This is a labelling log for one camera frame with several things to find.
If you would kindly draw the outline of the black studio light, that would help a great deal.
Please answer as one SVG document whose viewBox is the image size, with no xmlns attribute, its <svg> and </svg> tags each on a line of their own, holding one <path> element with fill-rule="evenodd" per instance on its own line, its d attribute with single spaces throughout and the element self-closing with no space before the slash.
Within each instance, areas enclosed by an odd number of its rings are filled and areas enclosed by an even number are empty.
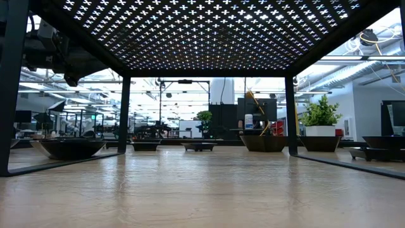
<svg viewBox="0 0 405 228">
<path fill-rule="evenodd" d="M 53 120 L 50 115 L 47 113 L 38 113 L 33 116 L 36 121 L 35 128 L 36 130 L 52 130 L 53 129 Z"/>
</svg>

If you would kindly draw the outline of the black wavy square mini plate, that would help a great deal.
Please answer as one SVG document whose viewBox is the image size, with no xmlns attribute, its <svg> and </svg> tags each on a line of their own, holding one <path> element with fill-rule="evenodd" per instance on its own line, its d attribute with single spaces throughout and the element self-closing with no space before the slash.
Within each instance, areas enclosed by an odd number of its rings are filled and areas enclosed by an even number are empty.
<svg viewBox="0 0 405 228">
<path fill-rule="evenodd" d="M 339 136 L 301 136 L 299 139 L 312 152 L 334 152 L 340 143 Z"/>
<path fill-rule="evenodd" d="M 287 145 L 287 138 L 284 136 L 241 136 L 244 145 L 253 152 L 281 152 Z"/>
<path fill-rule="evenodd" d="M 367 145 L 376 149 L 405 149 L 404 136 L 363 136 Z"/>
</svg>

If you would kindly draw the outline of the black studio softbox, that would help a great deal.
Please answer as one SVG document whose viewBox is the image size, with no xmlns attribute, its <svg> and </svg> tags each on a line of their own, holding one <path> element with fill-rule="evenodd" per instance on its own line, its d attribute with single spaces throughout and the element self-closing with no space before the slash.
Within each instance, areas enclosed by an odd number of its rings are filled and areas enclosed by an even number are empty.
<svg viewBox="0 0 405 228">
<path fill-rule="evenodd" d="M 57 103 L 51 105 L 47 110 L 62 112 L 65 108 L 66 101 L 58 101 Z"/>
</svg>

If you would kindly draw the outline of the silver ceiling duct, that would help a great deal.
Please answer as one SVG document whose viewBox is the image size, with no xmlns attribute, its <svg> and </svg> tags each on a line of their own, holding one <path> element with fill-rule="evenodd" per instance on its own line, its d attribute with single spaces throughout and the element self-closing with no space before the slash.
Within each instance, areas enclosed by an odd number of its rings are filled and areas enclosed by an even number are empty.
<svg viewBox="0 0 405 228">
<path fill-rule="evenodd" d="M 403 41 L 397 41 L 392 45 L 382 49 L 382 54 L 388 57 L 399 56 L 405 54 L 405 45 Z M 374 71 L 381 70 L 383 68 L 382 60 L 371 60 L 359 63 L 357 65 L 349 65 L 340 70 L 337 70 L 325 78 L 311 84 L 310 91 L 323 89 L 325 87 L 341 86 L 346 82 L 350 82 L 354 79 L 358 79 L 364 75 L 368 75 Z"/>
</svg>

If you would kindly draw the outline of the black monitor with pale screen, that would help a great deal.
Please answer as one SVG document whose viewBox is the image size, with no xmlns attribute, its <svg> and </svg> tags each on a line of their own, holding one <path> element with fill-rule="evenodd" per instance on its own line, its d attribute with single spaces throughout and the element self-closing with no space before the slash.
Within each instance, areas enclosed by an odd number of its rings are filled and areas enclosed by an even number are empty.
<svg viewBox="0 0 405 228">
<path fill-rule="evenodd" d="M 405 101 L 382 101 L 381 135 L 405 137 Z"/>
</svg>

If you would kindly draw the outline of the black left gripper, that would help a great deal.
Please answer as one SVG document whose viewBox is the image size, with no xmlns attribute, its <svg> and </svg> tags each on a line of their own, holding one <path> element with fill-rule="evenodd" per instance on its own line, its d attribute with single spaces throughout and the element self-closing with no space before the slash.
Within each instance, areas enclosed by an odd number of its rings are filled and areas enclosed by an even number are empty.
<svg viewBox="0 0 405 228">
<path fill-rule="evenodd" d="M 102 61 L 83 50 L 68 55 L 69 39 L 56 41 L 55 50 L 45 47 L 40 40 L 34 41 L 34 69 L 51 69 L 63 73 L 69 86 L 78 86 L 81 78 L 108 68 Z"/>
</svg>

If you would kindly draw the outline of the red storage bins stack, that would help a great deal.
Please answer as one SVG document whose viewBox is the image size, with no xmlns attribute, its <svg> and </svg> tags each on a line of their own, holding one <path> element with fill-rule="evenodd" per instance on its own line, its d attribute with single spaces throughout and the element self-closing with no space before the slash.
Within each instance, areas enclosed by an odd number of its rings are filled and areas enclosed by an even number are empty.
<svg viewBox="0 0 405 228">
<path fill-rule="evenodd" d="M 270 125 L 272 136 L 284 136 L 284 129 L 285 129 L 284 120 L 277 120 L 276 122 L 272 122 Z"/>
</svg>

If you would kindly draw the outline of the large dark bowl left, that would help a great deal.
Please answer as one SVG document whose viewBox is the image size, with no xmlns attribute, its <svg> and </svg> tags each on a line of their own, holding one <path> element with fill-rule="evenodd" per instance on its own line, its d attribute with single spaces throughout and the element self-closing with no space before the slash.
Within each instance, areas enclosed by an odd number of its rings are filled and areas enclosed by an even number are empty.
<svg viewBox="0 0 405 228">
<path fill-rule="evenodd" d="M 29 141 L 30 145 L 53 160 L 82 160 L 93 157 L 106 141 L 90 138 L 53 138 Z"/>
</svg>

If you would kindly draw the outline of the black background cabinet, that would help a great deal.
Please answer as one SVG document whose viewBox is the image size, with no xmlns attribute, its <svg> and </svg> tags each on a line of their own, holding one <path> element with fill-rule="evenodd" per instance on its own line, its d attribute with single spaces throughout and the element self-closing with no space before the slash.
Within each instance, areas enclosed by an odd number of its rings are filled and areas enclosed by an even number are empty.
<svg viewBox="0 0 405 228">
<path fill-rule="evenodd" d="M 235 140 L 237 128 L 237 106 L 235 104 L 210 104 L 210 134 L 214 139 Z"/>
</svg>

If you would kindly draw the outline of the white framed wall sign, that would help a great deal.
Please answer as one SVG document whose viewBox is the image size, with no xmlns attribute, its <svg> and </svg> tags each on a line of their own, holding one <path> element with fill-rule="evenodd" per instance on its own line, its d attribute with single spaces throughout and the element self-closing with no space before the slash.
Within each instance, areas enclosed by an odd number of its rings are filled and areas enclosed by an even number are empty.
<svg viewBox="0 0 405 228">
<path fill-rule="evenodd" d="M 344 137 L 346 139 L 352 138 L 352 123 L 351 123 L 351 117 L 345 118 L 343 120 L 344 122 Z"/>
</svg>

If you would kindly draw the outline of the small green potted plant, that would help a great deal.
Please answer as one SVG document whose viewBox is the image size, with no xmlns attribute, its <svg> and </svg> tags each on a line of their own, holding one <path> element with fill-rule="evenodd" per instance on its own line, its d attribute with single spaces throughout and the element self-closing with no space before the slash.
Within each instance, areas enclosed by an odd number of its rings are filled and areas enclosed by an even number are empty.
<svg viewBox="0 0 405 228">
<path fill-rule="evenodd" d="M 202 133 L 204 139 L 211 138 L 211 117 L 212 113 L 210 111 L 200 111 L 197 113 L 197 119 L 200 121 L 200 125 L 197 128 Z"/>
</svg>

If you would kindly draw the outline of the black background monitor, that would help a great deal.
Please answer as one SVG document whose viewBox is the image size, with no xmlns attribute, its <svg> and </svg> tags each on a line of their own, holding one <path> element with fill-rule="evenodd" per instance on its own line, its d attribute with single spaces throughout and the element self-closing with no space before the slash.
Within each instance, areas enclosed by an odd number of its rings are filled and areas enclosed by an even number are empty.
<svg viewBox="0 0 405 228">
<path fill-rule="evenodd" d="M 239 98 L 237 102 L 237 120 L 243 120 L 245 114 L 253 114 L 254 121 L 277 121 L 276 99 Z"/>
</svg>

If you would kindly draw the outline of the black background robot rig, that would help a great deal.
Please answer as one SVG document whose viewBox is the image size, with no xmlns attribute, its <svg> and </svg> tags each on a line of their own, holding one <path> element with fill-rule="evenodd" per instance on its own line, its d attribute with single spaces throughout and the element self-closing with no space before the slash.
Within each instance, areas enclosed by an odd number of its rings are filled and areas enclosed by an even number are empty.
<svg viewBox="0 0 405 228">
<path fill-rule="evenodd" d="M 164 138 L 165 134 L 168 134 L 169 131 L 171 131 L 171 127 L 167 126 L 167 124 L 143 125 L 135 128 L 134 136 L 137 139 Z"/>
</svg>

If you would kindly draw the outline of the white whiteboard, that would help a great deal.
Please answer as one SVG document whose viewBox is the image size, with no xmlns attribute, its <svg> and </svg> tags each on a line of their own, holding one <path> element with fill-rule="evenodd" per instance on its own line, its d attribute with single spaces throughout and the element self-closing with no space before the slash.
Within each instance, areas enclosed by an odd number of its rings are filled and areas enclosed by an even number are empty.
<svg viewBox="0 0 405 228">
<path fill-rule="evenodd" d="M 200 120 L 180 120 L 179 121 L 179 138 L 202 138 L 203 134 L 199 130 Z"/>
</svg>

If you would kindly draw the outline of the white ceiling light strip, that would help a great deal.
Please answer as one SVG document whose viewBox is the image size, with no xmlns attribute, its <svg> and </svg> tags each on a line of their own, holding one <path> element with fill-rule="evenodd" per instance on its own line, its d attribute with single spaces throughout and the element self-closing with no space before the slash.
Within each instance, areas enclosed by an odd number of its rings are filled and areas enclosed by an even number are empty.
<svg viewBox="0 0 405 228">
<path fill-rule="evenodd" d="M 324 56 L 322 61 L 405 61 L 405 56 Z"/>
</svg>

